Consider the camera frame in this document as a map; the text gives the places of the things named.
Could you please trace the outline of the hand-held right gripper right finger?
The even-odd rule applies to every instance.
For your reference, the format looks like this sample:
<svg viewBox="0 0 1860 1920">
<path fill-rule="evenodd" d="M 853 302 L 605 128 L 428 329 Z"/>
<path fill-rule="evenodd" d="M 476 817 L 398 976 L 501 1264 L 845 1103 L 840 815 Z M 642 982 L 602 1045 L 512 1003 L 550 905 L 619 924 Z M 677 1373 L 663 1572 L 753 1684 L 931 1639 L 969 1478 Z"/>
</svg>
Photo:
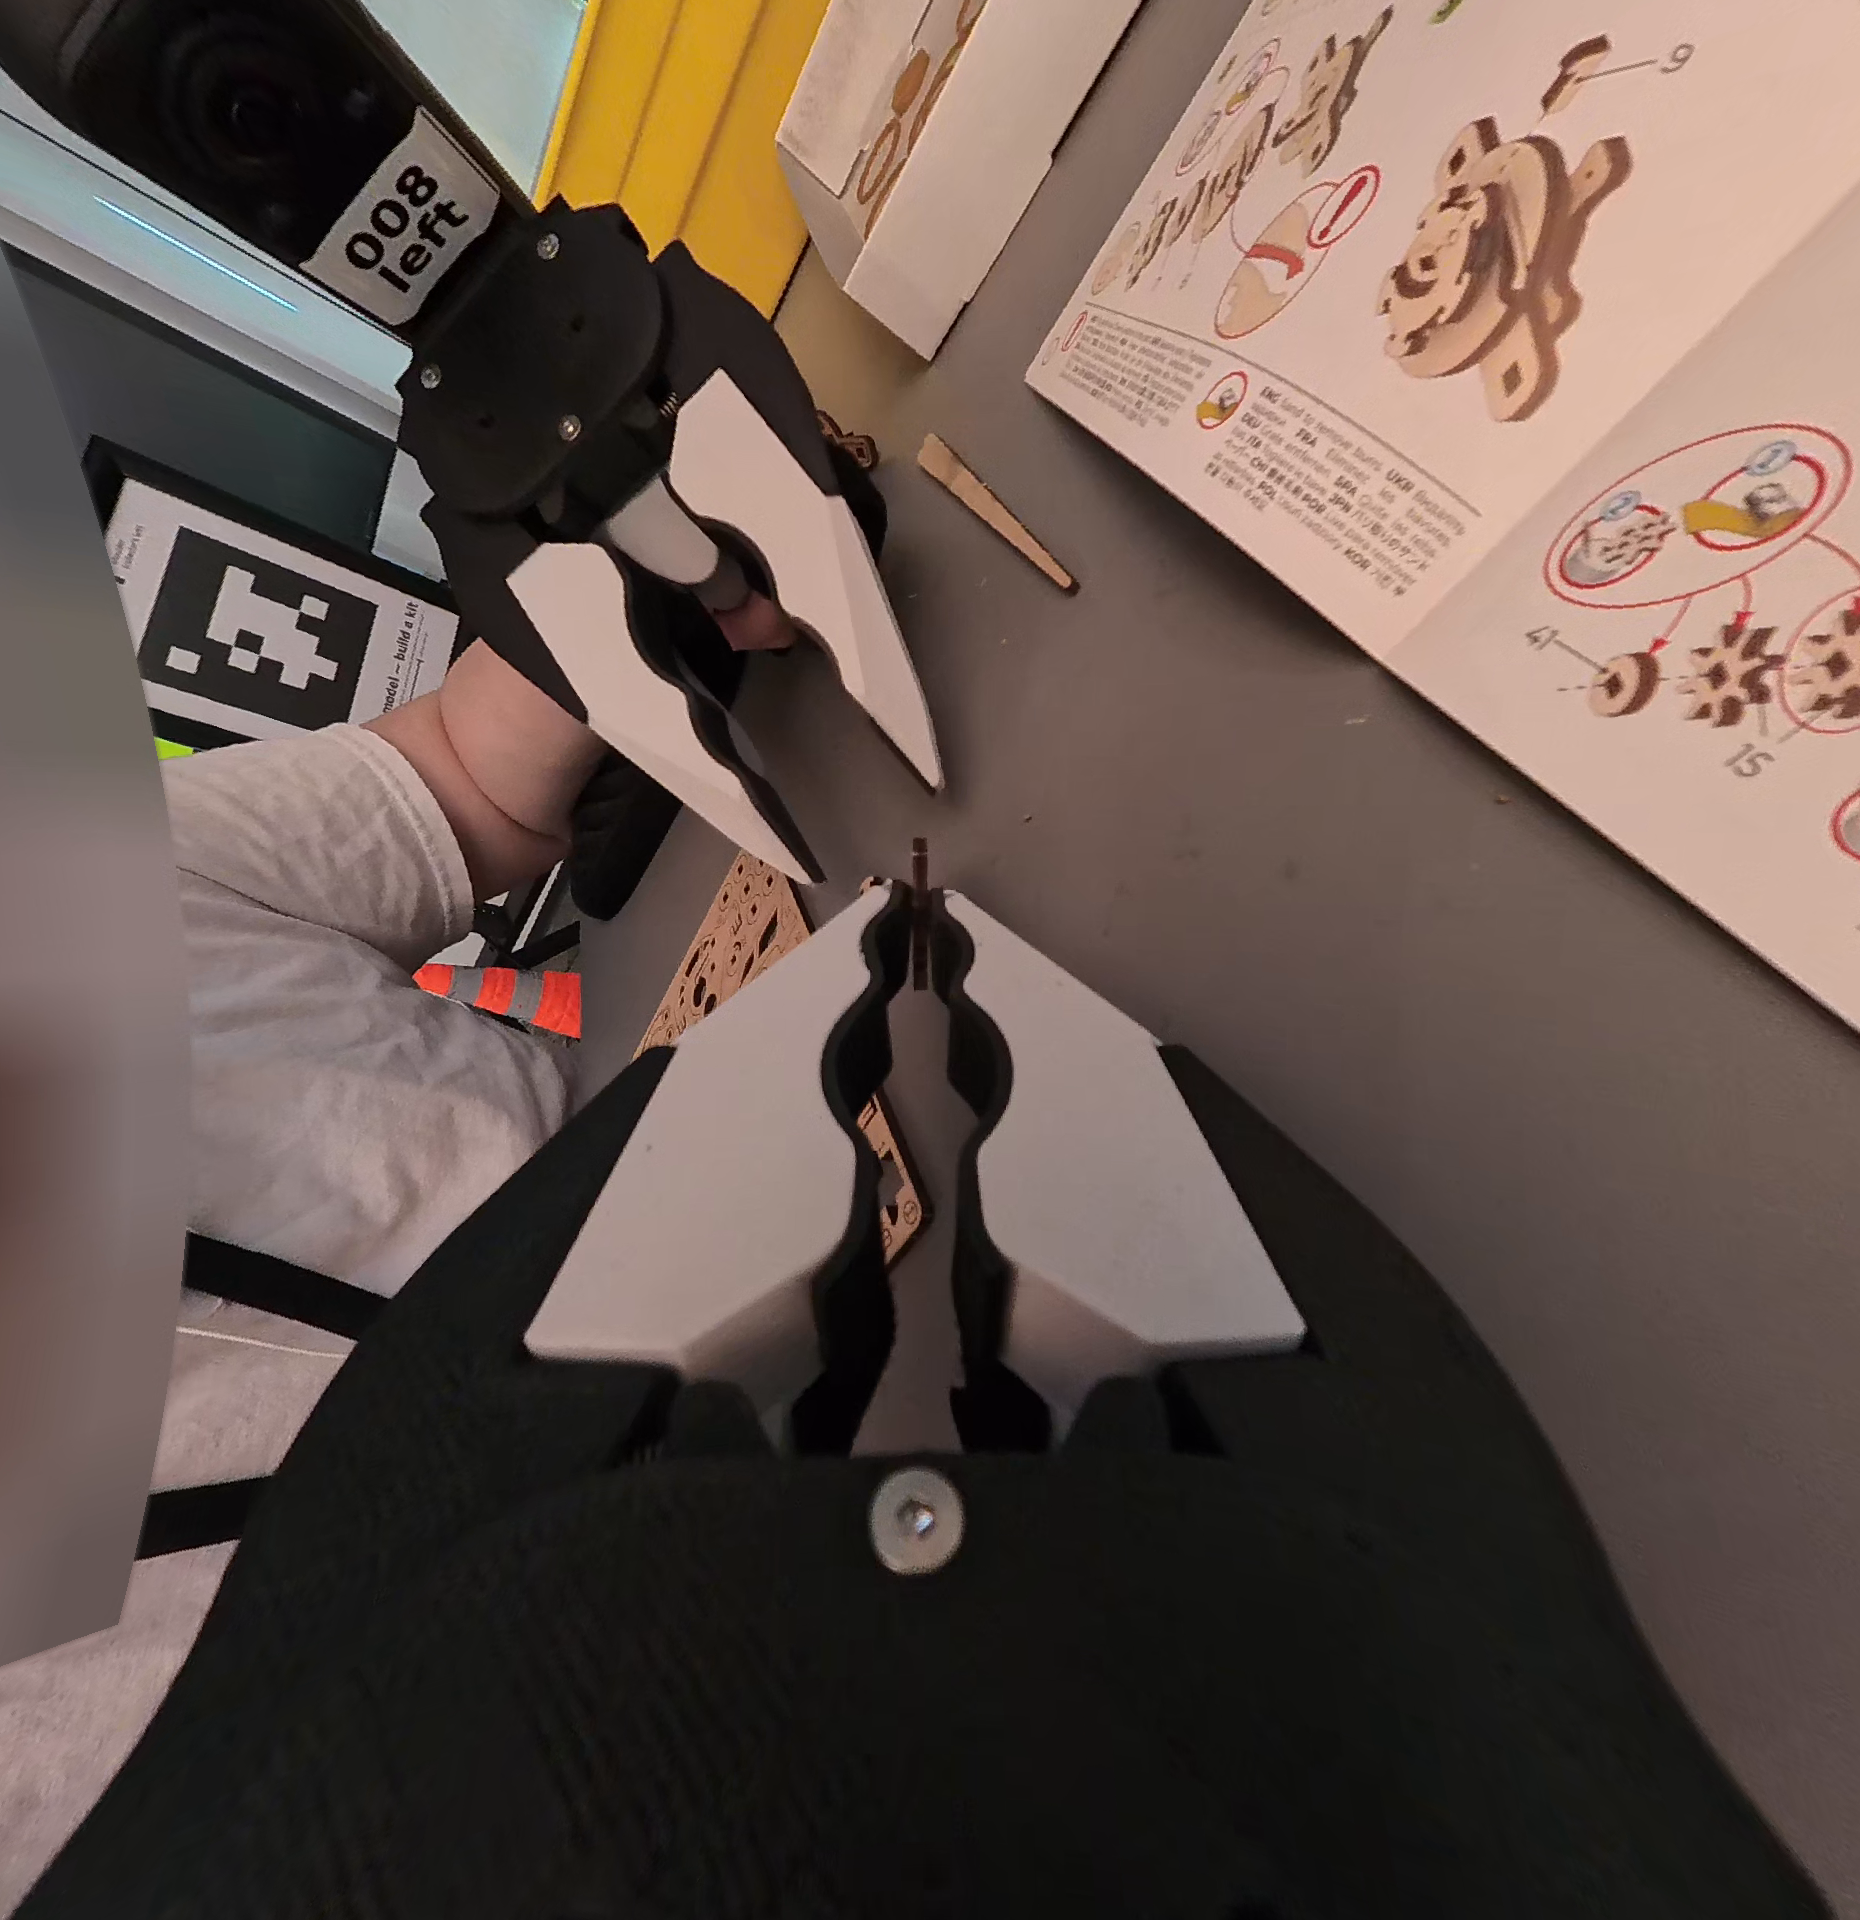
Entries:
<svg viewBox="0 0 1860 1920">
<path fill-rule="evenodd" d="M 974 900 L 929 910 L 961 1145 L 966 1451 L 1049 1451 L 1110 1378 L 1275 1356 L 1307 1325 L 1145 1027 Z"/>
</svg>

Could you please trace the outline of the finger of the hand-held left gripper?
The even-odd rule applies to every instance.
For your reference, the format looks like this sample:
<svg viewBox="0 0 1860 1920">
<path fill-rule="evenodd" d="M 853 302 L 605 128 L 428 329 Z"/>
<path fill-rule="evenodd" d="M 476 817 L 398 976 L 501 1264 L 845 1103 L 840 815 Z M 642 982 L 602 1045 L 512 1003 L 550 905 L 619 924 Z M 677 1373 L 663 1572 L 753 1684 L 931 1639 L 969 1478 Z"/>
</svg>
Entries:
<svg viewBox="0 0 1860 1920">
<path fill-rule="evenodd" d="M 940 793 L 929 702 L 863 527 L 727 371 L 681 402 L 667 481 L 698 523 L 753 553 L 784 615 L 820 641 L 867 720 Z"/>
<path fill-rule="evenodd" d="M 799 882 L 824 878 L 751 741 L 688 658 L 665 606 L 677 588 L 642 588 L 605 542 L 541 542 L 508 591 L 590 730 L 738 849 Z"/>
</svg>

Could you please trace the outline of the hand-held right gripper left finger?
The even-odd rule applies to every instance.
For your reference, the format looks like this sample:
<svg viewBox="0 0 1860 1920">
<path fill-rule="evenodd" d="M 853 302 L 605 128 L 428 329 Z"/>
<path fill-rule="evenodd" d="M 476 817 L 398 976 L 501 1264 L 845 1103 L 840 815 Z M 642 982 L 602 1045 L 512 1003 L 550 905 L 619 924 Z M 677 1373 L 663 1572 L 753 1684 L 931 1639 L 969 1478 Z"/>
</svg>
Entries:
<svg viewBox="0 0 1860 1920">
<path fill-rule="evenodd" d="M 523 1343 L 737 1387 L 795 1453 L 846 1453 L 895 1339 L 879 1162 L 915 896 L 869 887 L 665 1047 Z"/>
</svg>

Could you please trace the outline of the perforated wooden parts sheet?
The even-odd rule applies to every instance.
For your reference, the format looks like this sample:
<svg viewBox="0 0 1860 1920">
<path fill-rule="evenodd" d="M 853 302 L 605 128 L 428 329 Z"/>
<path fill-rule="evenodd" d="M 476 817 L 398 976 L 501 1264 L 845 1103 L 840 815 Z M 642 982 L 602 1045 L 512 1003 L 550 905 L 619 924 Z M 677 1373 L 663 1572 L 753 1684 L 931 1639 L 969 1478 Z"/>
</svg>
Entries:
<svg viewBox="0 0 1860 1920">
<path fill-rule="evenodd" d="M 644 1028 L 635 1054 L 677 1045 L 751 980 L 814 934 L 799 887 L 775 868 L 740 851 L 726 872 L 681 964 Z M 893 1269 L 931 1221 L 931 1202 L 882 1092 L 864 1103 L 858 1128 L 877 1158 L 877 1223 Z"/>
</svg>

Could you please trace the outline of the person's left forearm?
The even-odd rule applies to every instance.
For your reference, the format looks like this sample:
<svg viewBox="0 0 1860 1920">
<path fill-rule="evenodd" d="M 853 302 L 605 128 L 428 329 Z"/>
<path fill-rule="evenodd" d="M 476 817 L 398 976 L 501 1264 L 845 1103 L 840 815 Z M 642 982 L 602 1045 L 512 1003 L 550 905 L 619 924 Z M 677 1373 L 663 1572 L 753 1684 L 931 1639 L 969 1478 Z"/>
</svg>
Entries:
<svg viewBox="0 0 1860 1920">
<path fill-rule="evenodd" d="M 480 641 L 366 733 L 434 796 L 476 903 L 563 863 L 577 910 L 613 920 L 679 817 L 673 795 Z"/>
</svg>

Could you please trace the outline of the wooden wedge stick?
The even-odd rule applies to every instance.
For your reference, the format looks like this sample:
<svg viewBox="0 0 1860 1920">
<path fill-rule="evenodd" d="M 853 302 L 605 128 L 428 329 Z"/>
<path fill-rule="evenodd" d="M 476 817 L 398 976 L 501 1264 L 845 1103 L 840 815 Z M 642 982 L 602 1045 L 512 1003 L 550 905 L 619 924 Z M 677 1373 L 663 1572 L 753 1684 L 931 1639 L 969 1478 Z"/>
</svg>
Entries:
<svg viewBox="0 0 1860 1920">
<path fill-rule="evenodd" d="M 1027 532 L 1003 501 L 966 464 L 937 434 L 926 434 L 918 446 L 918 469 L 985 527 L 997 539 L 1030 565 L 1063 596 L 1076 596 L 1076 577 Z"/>
</svg>

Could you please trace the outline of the yellow cardboard box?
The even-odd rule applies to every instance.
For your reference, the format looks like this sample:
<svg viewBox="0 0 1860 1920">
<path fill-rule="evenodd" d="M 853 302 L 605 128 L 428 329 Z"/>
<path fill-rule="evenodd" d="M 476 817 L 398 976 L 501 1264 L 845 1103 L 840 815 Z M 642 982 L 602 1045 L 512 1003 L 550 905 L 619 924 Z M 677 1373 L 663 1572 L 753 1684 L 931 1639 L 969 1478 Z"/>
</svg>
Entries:
<svg viewBox="0 0 1860 1920">
<path fill-rule="evenodd" d="M 806 247 L 775 131 L 824 3 L 585 3 L 534 204 L 619 206 L 774 317 Z"/>
</svg>

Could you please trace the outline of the orange reflective band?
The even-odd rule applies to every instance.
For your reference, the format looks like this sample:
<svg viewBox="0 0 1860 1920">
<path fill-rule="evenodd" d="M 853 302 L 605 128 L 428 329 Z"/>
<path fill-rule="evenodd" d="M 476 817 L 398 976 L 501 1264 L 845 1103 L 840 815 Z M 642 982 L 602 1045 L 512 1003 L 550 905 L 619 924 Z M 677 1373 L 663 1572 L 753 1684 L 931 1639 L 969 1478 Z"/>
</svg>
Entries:
<svg viewBox="0 0 1860 1920">
<path fill-rule="evenodd" d="M 414 985 L 423 994 L 532 1035 L 561 1045 L 581 1040 L 581 976 L 577 972 L 480 970 L 430 963 L 415 970 Z"/>
</svg>

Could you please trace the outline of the white cardboard box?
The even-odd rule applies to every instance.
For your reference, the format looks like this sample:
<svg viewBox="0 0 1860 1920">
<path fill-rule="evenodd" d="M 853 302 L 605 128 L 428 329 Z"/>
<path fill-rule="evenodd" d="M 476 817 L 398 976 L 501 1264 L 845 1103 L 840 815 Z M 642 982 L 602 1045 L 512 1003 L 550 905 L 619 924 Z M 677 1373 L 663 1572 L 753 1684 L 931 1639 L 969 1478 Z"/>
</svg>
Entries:
<svg viewBox="0 0 1860 1920">
<path fill-rule="evenodd" d="M 840 204 L 909 4 L 833 3 L 775 131 L 826 275 L 919 357 L 972 298 L 1034 199 L 1134 3 L 989 3 L 869 239 Z"/>
</svg>

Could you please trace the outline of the framed black-white marker sign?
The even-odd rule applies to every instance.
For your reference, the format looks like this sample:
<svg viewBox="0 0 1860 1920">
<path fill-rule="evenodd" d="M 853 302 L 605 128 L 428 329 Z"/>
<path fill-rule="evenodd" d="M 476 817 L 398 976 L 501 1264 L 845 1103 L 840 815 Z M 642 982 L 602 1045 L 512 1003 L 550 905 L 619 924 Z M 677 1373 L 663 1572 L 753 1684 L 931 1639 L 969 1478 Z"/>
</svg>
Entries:
<svg viewBox="0 0 1860 1920">
<path fill-rule="evenodd" d="M 445 587 L 111 441 L 84 446 L 156 753 L 364 723 L 465 649 Z"/>
</svg>

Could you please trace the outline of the white glossy panel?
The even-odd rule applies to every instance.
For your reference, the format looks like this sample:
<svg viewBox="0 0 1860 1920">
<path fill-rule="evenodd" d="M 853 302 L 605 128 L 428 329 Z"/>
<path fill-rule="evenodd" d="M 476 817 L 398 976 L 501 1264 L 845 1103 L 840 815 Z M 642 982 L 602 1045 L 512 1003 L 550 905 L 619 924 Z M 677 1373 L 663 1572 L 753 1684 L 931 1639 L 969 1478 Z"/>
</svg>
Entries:
<svg viewBox="0 0 1860 1920">
<path fill-rule="evenodd" d="M 407 349 L 0 74 L 0 242 L 391 441 Z"/>
</svg>

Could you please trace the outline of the assembly instruction booklet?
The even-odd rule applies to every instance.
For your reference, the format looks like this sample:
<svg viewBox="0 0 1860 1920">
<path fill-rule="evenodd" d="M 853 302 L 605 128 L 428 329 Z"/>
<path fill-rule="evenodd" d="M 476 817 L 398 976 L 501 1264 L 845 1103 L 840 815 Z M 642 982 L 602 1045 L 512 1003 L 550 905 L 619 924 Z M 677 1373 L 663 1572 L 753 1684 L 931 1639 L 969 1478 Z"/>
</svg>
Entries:
<svg viewBox="0 0 1860 1920">
<path fill-rule="evenodd" d="M 1250 4 L 1027 386 L 1860 1034 L 1860 3 Z"/>
</svg>

